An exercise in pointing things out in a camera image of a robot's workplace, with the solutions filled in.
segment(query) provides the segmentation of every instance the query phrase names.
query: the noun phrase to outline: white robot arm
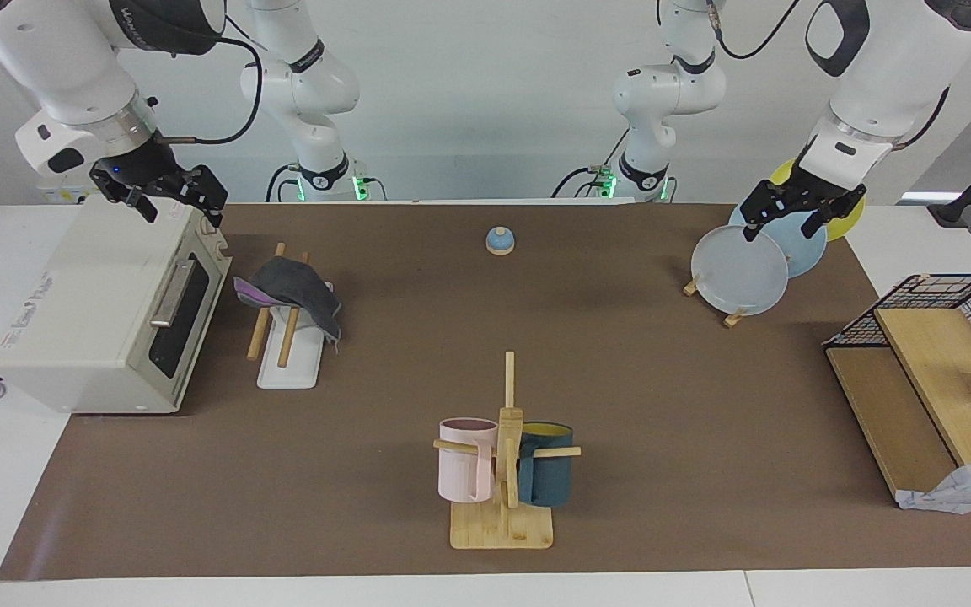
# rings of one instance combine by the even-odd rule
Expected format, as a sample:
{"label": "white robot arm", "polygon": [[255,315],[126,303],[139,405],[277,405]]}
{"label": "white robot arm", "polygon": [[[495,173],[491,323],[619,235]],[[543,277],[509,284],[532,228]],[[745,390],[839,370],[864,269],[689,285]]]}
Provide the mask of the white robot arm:
{"label": "white robot arm", "polygon": [[[725,5],[724,0],[716,4]],[[677,143],[677,133],[664,121],[714,109],[725,99],[725,73],[716,64],[706,0],[664,0],[660,17],[671,64],[629,70],[613,87],[613,103],[630,126],[627,146],[610,166],[616,196],[659,197]]]}
{"label": "white robot arm", "polygon": [[[261,109],[292,139],[299,184],[307,200],[355,200],[356,162],[343,150],[327,115],[358,104],[354,72],[325,49],[302,0],[249,0],[255,38],[263,46],[265,88]],[[242,72],[242,90],[253,99],[255,75]]]}
{"label": "white robot arm", "polygon": [[867,173],[971,57],[971,0],[823,0],[807,45],[840,86],[789,180],[760,181],[741,205],[748,239],[791,212],[813,212],[802,228],[808,238],[847,218]]}
{"label": "white robot arm", "polygon": [[26,160],[46,174],[95,160],[89,176],[101,191],[149,222],[146,195],[170,196],[218,226],[226,190],[206,166],[174,161],[115,52],[203,54],[220,38],[223,15],[221,0],[0,0],[0,62],[41,107],[17,133]]}

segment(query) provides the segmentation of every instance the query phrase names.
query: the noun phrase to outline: oven door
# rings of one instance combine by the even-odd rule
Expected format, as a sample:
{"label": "oven door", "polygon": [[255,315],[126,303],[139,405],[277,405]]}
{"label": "oven door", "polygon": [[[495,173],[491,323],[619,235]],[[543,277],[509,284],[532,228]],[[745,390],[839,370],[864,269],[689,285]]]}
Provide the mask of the oven door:
{"label": "oven door", "polygon": [[227,264],[214,261],[194,232],[186,231],[169,273],[158,291],[158,302],[142,331],[131,366],[159,392],[159,411],[177,411],[186,380],[200,351]]}

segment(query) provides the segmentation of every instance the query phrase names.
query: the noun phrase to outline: yellow plate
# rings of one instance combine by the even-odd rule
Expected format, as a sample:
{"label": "yellow plate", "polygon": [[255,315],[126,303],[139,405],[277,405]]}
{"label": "yellow plate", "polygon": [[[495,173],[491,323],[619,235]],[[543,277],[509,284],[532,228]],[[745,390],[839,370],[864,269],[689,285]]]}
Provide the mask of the yellow plate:
{"label": "yellow plate", "polygon": [[[779,166],[778,170],[775,170],[774,174],[770,176],[770,180],[774,181],[774,185],[782,185],[786,183],[787,178],[793,172],[793,164],[797,161],[796,158],[793,160],[787,160]],[[831,219],[831,222],[826,223],[826,239],[828,241],[835,241],[841,237],[844,237],[852,227],[856,225],[856,222],[860,222],[860,215],[864,214],[864,207],[867,204],[867,196],[862,197],[860,202],[856,204],[856,208],[853,208],[852,212],[845,219]]]}

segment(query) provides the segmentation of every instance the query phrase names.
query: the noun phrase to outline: wire basket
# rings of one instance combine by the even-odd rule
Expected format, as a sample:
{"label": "wire basket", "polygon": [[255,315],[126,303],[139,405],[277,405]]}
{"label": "wire basket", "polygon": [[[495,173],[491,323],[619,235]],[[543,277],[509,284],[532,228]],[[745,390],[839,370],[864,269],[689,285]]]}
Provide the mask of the wire basket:
{"label": "wire basket", "polygon": [[875,311],[890,308],[960,309],[971,323],[971,274],[914,274],[849,323],[823,348],[888,348]]}

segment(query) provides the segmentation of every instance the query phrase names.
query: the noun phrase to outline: brown table mat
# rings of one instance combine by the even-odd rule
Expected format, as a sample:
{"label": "brown table mat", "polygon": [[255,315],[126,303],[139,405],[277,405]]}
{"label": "brown table mat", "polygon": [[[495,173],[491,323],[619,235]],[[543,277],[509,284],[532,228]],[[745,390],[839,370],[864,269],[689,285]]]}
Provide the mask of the brown table mat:
{"label": "brown table mat", "polygon": [[[343,298],[319,387],[255,387],[228,281],[182,411],[71,419],[0,579],[971,565],[971,514],[894,506],[821,351],[875,299],[844,241],[735,330],[681,295],[728,213],[230,207],[233,273],[284,239]],[[585,456],[554,548],[458,552],[431,441],[496,418],[506,349]]]}

